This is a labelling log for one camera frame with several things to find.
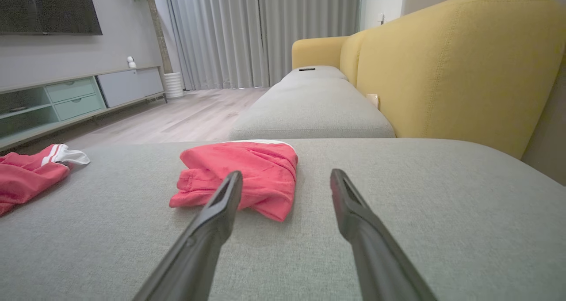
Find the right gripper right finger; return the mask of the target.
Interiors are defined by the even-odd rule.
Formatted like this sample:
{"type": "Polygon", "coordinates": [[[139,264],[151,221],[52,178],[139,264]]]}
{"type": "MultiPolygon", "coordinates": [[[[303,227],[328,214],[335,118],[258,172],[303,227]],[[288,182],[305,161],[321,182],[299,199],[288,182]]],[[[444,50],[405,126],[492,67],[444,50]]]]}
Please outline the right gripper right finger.
{"type": "Polygon", "coordinates": [[[334,212],[352,247],[365,301],[434,301],[432,289],[341,169],[331,172],[334,212]]]}

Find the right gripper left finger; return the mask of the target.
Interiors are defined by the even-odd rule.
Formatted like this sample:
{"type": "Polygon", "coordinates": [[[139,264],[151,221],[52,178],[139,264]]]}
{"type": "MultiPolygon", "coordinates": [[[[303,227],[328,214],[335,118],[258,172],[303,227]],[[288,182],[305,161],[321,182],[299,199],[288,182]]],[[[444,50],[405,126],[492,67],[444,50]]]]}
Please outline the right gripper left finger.
{"type": "Polygon", "coordinates": [[[222,245],[234,228],[243,177],[233,171],[135,295],[136,301],[206,301],[222,245]]]}

